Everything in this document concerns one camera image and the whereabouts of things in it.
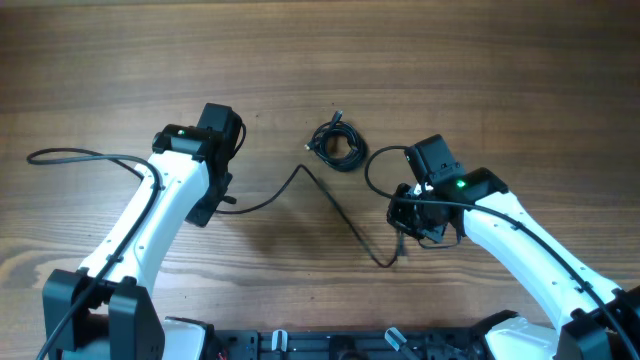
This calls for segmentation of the black cable gold plug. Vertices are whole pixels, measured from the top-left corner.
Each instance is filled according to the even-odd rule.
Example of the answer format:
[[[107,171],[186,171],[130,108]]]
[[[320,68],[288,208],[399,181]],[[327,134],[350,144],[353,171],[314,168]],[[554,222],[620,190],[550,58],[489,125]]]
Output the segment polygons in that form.
[[[397,240],[394,247],[394,253],[391,259],[387,262],[382,262],[373,252],[371,245],[364,239],[361,233],[356,229],[354,223],[345,213],[343,207],[339,204],[339,202],[331,195],[331,193],[327,190],[324,184],[309,170],[309,168],[304,164],[298,164],[283,185],[267,200],[251,206],[249,208],[241,209],[241,210],[215,210],[215,214],[221,215],[244,215],[254,211],[261,210],[268,205],[275,202],[289,187],[295,177],[299,172],[304,172],[310,178],[310,180],[315,184],[316,188],[322,193],[322,195],[329,201],[333,209],[337,212],[339,217],[343,220],[346,226],[351,231],[352,235],[361,245],[361,247],[365,250],[368,257],[379,267],[382,269],[391,268],[393,265],[397,264],[400,261],[400,257],[403,256],[403,251],[405,250],[404,241],[402,239]]]

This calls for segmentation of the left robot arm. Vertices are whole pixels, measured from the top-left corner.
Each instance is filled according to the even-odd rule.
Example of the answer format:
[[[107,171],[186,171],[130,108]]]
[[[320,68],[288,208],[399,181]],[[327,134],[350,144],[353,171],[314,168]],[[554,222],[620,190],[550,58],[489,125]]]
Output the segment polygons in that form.
[[[213,325],[160,319],[151,294],[182,223],[207,225],[232,175],[228,163],[246,127],[230,107],[208,103],[198,123],[168,125],[148,160],[114,155],[140,186],[116,225],[74,271],[55,270],[43,288],[47,340],[41,359],[215,359]]]

